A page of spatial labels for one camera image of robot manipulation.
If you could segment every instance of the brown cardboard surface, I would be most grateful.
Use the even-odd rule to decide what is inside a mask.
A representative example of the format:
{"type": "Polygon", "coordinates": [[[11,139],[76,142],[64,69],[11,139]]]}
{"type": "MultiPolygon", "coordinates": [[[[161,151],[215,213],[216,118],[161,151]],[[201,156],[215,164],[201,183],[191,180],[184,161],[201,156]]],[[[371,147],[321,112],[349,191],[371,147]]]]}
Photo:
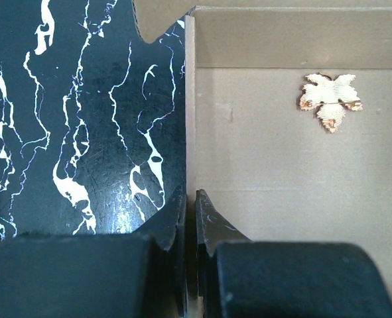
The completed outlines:
{"type": "Polygon", "coordinates": [[[197,0],[132,0],[135,26],[148,43],[163,35],[176,20],[197,4],[197,0]]]}
{"type": "Polygon", "coordinates": [[[392,70],[322,71],[364,104],[334,134],[296,108],[312,70],[196,68],[196,187],[251,239],[362,246],[392,295],[392,70]]]}
{"type": "MultiPolygon", "coordinates": [[[[186,16],[186,37],[185,37],[185,104],[196,104],[196,48],[195,48],[195,27],[194,18],[186,16]]],[[[186,136],[196,135],[196,108],[186,107],[186,136]]],[[[194,202],[196,200],[196,141],[194,138],[186,140],[186,190],[187,200],[194,202]]]]}
{"type": "Polygon", "coordinates": [[[392,69],[392,7],[200,7],[193,15],[199,67],[392,69]]]}
{"type": "Polygon", "coordinates": [[[392,7],[392,0],[198,0],[207,7],[312,7],[312,8],[372,8],[392,7]]]}

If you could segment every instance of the cardboard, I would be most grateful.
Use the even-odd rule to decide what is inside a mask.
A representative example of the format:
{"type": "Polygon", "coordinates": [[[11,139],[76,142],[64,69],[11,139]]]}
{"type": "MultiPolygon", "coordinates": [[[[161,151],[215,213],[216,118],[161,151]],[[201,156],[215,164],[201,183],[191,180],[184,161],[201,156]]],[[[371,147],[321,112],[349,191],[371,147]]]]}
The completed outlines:
{"type": "Polygon", "coordinates": [[[163,35],[195,5],[194,0],[135,0],[132,4],[137,31],[147,43],[163,35]]]}
{"type": "Polygon", "coordinates": [[[392,0],[168,2],[196,6],[186,19],[189,200],[204,188],[254,240],[356,243],[392,297],[392,0]],[[357,76],[364,110],[334,134],[297,107],[314,72],[357,76]]]}

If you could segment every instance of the white veining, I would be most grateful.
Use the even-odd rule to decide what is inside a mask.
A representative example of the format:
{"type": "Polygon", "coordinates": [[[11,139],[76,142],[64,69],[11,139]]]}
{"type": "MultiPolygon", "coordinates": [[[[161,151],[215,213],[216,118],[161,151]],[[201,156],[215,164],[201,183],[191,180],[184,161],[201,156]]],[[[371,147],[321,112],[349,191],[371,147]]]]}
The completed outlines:
{"type": "Polygon", "coordinates": [[[144,94],[145,81],[147,81],[147,76],[149,74],[152,75],[154,78],[156,77],[154,75],[154,73],[152,72],[152,69],[155,68],[155,67],[157,67],[157,64],[153,64],[152,66],[150,66],[149,69],[147,70],[147,72],[145,72],[145,74],[144,74],[144,80],[143,80],[143,84],[141,86],[141,93],[143,94],[143,97],[144,97],[145,100],[147,100],[147,97],[145,97],[145,94],[144,94]]]}
{"type": "MultiPolygon", "coordinates": [[[[0,159],[5,161],[5,167],[3,169],[3,174],[0,177],[0,192],[2,192],[2,191],[7,190],[7,186],[10,184],[9,178],[12,175],[15,175],[15,173],[16,173],[16,169],[15,169],[15,167],[13,165],[13,161],[11,159],[11,153],[8,150],[7,143],[5,142],[5,139],[4,139],[4,132],[5,132],[4,130],[5,129],[12,130],[17,138],[17,141],[19,141],[21,146],[23,145],[23,141],[22,141],[22,139],[21,139],[20,135],[18,134],[16,127],[15,127],[15,121],[13,118],[15,106],[11,101],[9,101],[9,98],[7,95],[7,86],[5,84],[2,69],[0,69],[0,92],[1,92],[1,96],[2,96],[1,100],[3,102],[3,108],[1,110],[2,113],[1,113],[1,120],[0,120],[0,140],[2,142],[2,147],[0,150],[0,159]],[[8,122],[6,121],[6,118],[5,118],[6,109],[9,113],[8,122]]],[[[17,227],[16,227],[16,224],[14,224],[13,217],[11,217],[10,221],[8,221],[7,223],[10,224],[15,229],[15,234],[16,234],[17,227]]],[[[0,239],[3,240],[4,238],[5,238],[5,226],[0,223],[0,239]]]]}
{"type": "Polygon", "coordinates": [[[182,20],[178,20],[177,23],[179,24],[180,27],[185,28],[185,22],[182,20]]]}
{"type": "MultiPolygon", "coordinates": [[[[152,123],[151,126],[146,130],[146,131],[141,131],[140,129],[138,129],[138,131],[146,138],[147,140],[147,144],[150,146],[151,148],[151,154],[149,156],[149,159],[147,160],[147,163],[149,164],[150,170],[152,171],[152,173],[155,175],[161,190],[159,191],[159,194],[162,197],[162,204],[161,205],[157,205],[156,202],[149,196],[147,189],[140,189],[137,184],[135,183],[134,180],[134,174],[139,174],[141,175],[141,171],[140,171],[140,167],[139,166],[135,166],[132,170],[131,173],[129,174],[129,185],[131,188],[131,199],[134,201],[135,206],[138,208],[141,218],[143,221],[145,221],[144,217],[144,213],[141,211],[141,208],[138,206],[138,204],[135,202],[135,196],[140,194],[140,195],[145,195],[146,197],[148,197],[151,201],[151,203],[156,207],[157,210],[160,210],[164,207],[165,205],[165,197],[164,197],[164,183],[163,183],[163,171],[162,171],[162,164],[163,164],[163,157],[160,154],[160,152],[156,149],[156,147],[153,144],[151,135],[150,135],[150,131],[153,129],[153,127],[155,126],[155,124],[163,119],[165,119],[167,116],[169,116],[171,113],[173,113],[175,111],[175,91],[176,91],[176,84],[175,84],[175,76],[174,76],[174,70],[172,68],[172,62],[174,60],[174,50],[170,47],[167,46],[166,47],[170,50],[171,52],[171,56],[170,56],[170,61],[169,61],[169,70],[170,70],[170,78],[172,81],[172,91],[171,91],[171,105],[172,105],[172,109],[168,112],[165,113],[163,116],[161,117],[157,117],[155,118],[152,123]]],[[[138,119],[137,119],[137,125],[139,124],[140,118],[141,118],[141,114],[143,111],[141,111],[138,115],[138,119]]]]}
{"type": "Polygon", "coordinates": [[[73,235],[76,234],[83,225],[86,226],[88,231],[93,232],[93,234],[96,233],[96,226],[97,226],[97,221],[96,221],[96,216],[94,215],[92,209],[91,209],[91,202],[90,202],[90,197],[88,195],[88,191],[86,190],[84,185],[79,184],[77,181],[74,180],[75,175],[76,175],[76,169],[77,169],[77,164],[79,159],[84,156],[88,150],[90,149],[90,140],[88,138],[88,128],[85,123],[85,120],[80,117],[80,111],[82,110],[82,104],[80,102],[80,95],[81,95],[81,87],[84,84],[84,77],[82,72],[84,71],[84,66],[82,65],[82,56],[84,55],[85,49],[90,45],[90,40],[93,35],[99,35],[100,37],[104,37],[103,33],[103,25],[110,23],[111,17],[109,15],[109,12],[111,9],[114,8],[116,5],[117,0],[114,1],[113,3],[108,3],[106,5],[105,9],[105,19],[98,23],[97,30],[95,32],[92,32],[90,30],[90,22],[88,22],[88,9],[90,7],[90,0],[87,1],[87,4],[85,6],[85,14],[84,14],[84,21],[81,24],[83,28],[86,29],[87,31],[87,37],[85,39],[84,45],[81,48],[80,51],[80,56],[78,59],[78,67],[76,68],[76,73],[73,76],[72,79],[72,86],[70,88],[69,94],[65,95],[63,97],[63,112],[65,116],[65,125],[68,127],[68,132],[64,135],[62,146],[60,149],[60,155],[58,157],[58,161],[56,165],[54,166],[53,169],[53,181],[54,184],[57,187],[57,190],[60,192],[60,194],[63,195],[66,199],[69,200],[69,202],[72,204],[73,207],[77,208],[77,204],[80,201],[85,202],[86,206],[82,209],[82,222],[79,224],[78,228],[73,231],[73,235]],[[79,120],[78,126],[76,127],[71,127],[69,125],[69,115],[68,115],[68,109],[70,106],[68,106],[68,102],[72,101],[74,102],[74,106],[76,106],[77,111],[75,112],[76,118],[79,120]],[[80,142],[80,145],[84,146],[84,150],[81,151],[78,148],[78,141],[76,140],[78,133],[81,130],[84,130],[85,136],[84,139],[85,141],[80,142]],[[73,155],[67,162],[64,164],[62,162],[62,155],[63,155],[63,150],[64,147],[66,146],[66,139],[68,138],[68,135],[72,133],[72,138],[73,138],[73,148],[75,155],[73,155]],[[61,178],[58,176],[59,173],[59,165],[60,162],[62,162],[63,165],[63,172],[66,174],[66,177],[61,178]],[[73,175],[70,175],[67,171],[66,168],[68,165],[71,164],[73,168],[73,175]]]}
{"type": "Polygon", "coordinates": [[[50,9],[48,8],[49,3],[50,0],[41,1],[41,19],[43,24],[39,25],[35,31],[38,40],[38,45],[34,50],[36,55],[41,55],[46,51],[47,49],[47,44],[45,42],[46,36],[48,36],[48,45],[52,46],[52,41],[54,37],[54,27],[56,23],[54,22],[50,9]],[[48,30],[42,31],[41,28],[45,26],[48,26],[48,30]]]}
{"type": "Polygon", "coordinates": [[[128,67],[127,67],[127,72],[125,74],[125,77],[123,78],[121,83],[119,83],[118,85],[113,85],[112,88],[109,90],[109,98],[110,98],[110,100],[112,102],[111,106],[113,107],[113,114],[111,116],[111,121],[115,124],[115,126],[117,128],[116,129],[116,134],[121,139],[121,143],[125,147],[126,150],[128,150],[128,147],[127,147],[127,145],[125,143],[125,138],[121,134],[121,127],[119,126],[119,123],[116,121],[117,103],[116,103],[116,100],[113,98],[113,91],[116,88],[121,87],[126,82],[126,80],[128,78],[129,69],[131,68],[131,54],[132,54],[132,49],[131,49],[131,42],[130,42],[129,46],[128,46],[128,67]]]}
{"type": "Polygon", "coordinates": [[[33,148],[33,154],[31,156],[31,158],[28,160],[27,165],[25,167],[25,169],[22,171],[21,175],[20,175],[20,188],[19,191],[13,193],[11,195],[11,202],[10,202],[10,208],[13,208],[13,203],[15,200],[15,197],[20,195],[23,191],[23,189],[25,188],[25,182],[27,181],[27,171],[29,170],[29,168],[31,167],[31,164],[33,162],[33,160],[35,159],[35,156],[38,152],[38,149],[41,150],[47,150],[48,145],[50,144],[50,132],[45,128],[45,126],[43,125],[41,118],[40,118],[40,110],[41,110],[41,106],[42,106],[42,102],[44,101],[44,87],[42,86],[42,84],[38,81],[38,78],[32,74],[31,69],[28,66],[29,60],[31,58],[31,52],[27,52],[25,55],[25,61],[23,62],[23,68],[27,71],[29,77],[35,82],[35,91],[34,91],[34,116],[36,121],[39,124],[39,127],[44,131],[44,136],[35,139],[35,140],[30,140],[26,143],[24,143],[22,145],[21,148],[21,156],[23,158],[23,150],[27,147],[27,146],[34,146],[33,148]]]}

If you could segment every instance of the black and white marble pattern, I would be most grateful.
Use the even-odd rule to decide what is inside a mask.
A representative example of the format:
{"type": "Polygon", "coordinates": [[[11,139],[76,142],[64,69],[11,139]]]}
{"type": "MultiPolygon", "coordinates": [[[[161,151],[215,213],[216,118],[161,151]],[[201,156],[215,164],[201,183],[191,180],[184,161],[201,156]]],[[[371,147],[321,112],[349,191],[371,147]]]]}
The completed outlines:
{"type": "Polygon", "coordinates": [[[129,233],[184,183],[184,23],[130,0],[0,0],[0,240],[129,233]]]}

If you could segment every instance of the gold leaf pendant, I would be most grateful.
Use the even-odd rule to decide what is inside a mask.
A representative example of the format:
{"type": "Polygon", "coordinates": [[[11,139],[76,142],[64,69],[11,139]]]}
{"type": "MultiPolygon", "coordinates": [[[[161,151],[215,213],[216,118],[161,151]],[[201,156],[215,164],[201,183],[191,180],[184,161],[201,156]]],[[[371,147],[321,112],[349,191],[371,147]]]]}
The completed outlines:
{"type": "Polygon", "coordinates": [[[334,133],[342,124],[346,109],[362,110],[358,93],[350,85],[355,75],[340,75],[334,81],[330,76],[321,73],[310,74],[305,78],[310,84],[303,86],[300,109],[309,111],[319,108],[316,116],[330,133],[334,133]]]}

